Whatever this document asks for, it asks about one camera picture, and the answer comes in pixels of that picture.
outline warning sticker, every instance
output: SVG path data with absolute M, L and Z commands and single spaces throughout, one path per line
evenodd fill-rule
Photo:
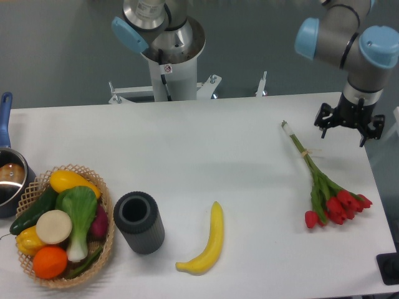
M 173 72 L 173 68 L 171 64 L 163 64 L 160 65 L 161 75 L 171 74 Z

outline toy banana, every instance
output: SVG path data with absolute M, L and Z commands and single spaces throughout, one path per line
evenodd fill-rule
M 218 261 L 223 248 L 224 224 L 223 210 L 215 201 L 211 210 L 211 229 L 208 244 L 204 251 L 189 262 L 177 262 L 176 269 L 193 275 L 202 275 L 207 272 Z

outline blue pot handle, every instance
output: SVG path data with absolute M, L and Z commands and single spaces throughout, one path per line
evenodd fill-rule
M 12 93 L 5 92 L 0 103 L 0 148 L 10 148 L 10 136 L 8 134 L 8 122 L 12 104 Z

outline light blue joint cap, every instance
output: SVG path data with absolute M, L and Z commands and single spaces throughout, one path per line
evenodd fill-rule
M 295 39 L 295 51 L 310 60 L 316 53 L 317 35 L 319 34 L 319 19 L 308 18 L 299 28 Z
M 113 19 L 112 31 L 119 41 L 134 53 L 142 53 L 148 48 L 147 42 L 141 35 L 119 17 Z
M 398 62 L 399 33 L 387 26 L 372 26 L 360 36 L 359 47 L 371 64 L 392 69 Z

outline tulip bouquet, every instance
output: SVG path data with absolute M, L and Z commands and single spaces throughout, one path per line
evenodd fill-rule
M 308 228 L 311 229 L 316 224 L 325 226 L 329 220 L 342 225 L 346 219 L 352 220 L 356 212 L 362 212 L 372 205 L 365 196 L 354 194 L 329 179 L 314 164 L 309 151 L 302 146 L 287 122 L 283 121 L 281 126 L 302 154 L 313 179 L 310 192 L 312 210 L 305 213 L 305 223 Z

